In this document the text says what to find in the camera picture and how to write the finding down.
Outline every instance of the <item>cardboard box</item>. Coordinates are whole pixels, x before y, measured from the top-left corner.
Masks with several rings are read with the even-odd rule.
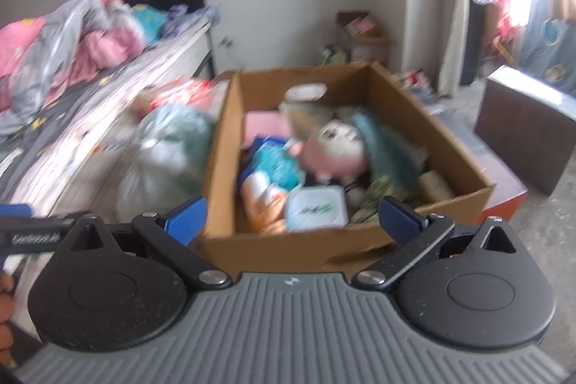
[[[458,197],[419,207],[418,212],[444,213],[471,224],[490,197],[492,187],[480,169],[378,63],[237,73],[230,81],[207,169],[208,222],[192,247],[233,277],[240,272],[344,272],[350,277],[392,248],[392,240],[378,225],[282,235],[249,232],[236,193],[244,113],[276,109],[290,87],[317,82],[328,87],[324,103],[363,103],[382,123],[414,144],[425,145],[431,169],[442,175]]]

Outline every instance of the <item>stuffed animal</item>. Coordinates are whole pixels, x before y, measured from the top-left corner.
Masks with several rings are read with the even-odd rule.
[[[330,121],[306,140],[300,165],[324,184],[332,178],[349,184],[368,169],[364,142],[356,128],[340,121]]]

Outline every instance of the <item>blue clamp pad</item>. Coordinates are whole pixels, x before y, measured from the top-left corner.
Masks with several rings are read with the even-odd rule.
[[[184,246],[200,233],[208,219],[208,203],[199,197],[192,203],[181,205],[166,215],[164,230]]]
[[[426,219],[387,195],[378,203],[378,221],[398,246],[404,246],[426,227]]]
[[[0,205],[0,216],[31,217],[32,209],[28,204]]]

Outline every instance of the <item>storage box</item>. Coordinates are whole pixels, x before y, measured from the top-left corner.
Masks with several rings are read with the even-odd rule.
[[[341,11],[336,15],[338,25],[338,43],[350,53],[350,62],[369,63],[379,61],[384,66],[390,59],[392,40],[388,38],[381,26],[367,34],[351,36],[344,27],[356,18],[371,15],[369,11]]]
[[[382,123],[399,131],[430,154],[438,171],[458,197],[426,205],[419,213],[445,213],[460,223],[476,222],[492,187],[459,150],[434,117],[400,89],[378,63],[362,66],[294,68],[237,73],[212,144],[204,194],[208,222],[193,249],[232,276],[240,272],[345,272],[351,276],[391,249],[392,240],[378,225],[347,225],[281,235],[253,234],[237,197],[237,174],[243,141],[244,113],[273,110],[284,93],[303,83],[324,83],[321,102],[367,105]]]

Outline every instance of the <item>white container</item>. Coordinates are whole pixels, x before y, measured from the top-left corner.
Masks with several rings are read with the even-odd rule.
[[[286,208],[288,231],[342,228],[348,223],[346,195],[341,186],[312,186],[294,189]]]

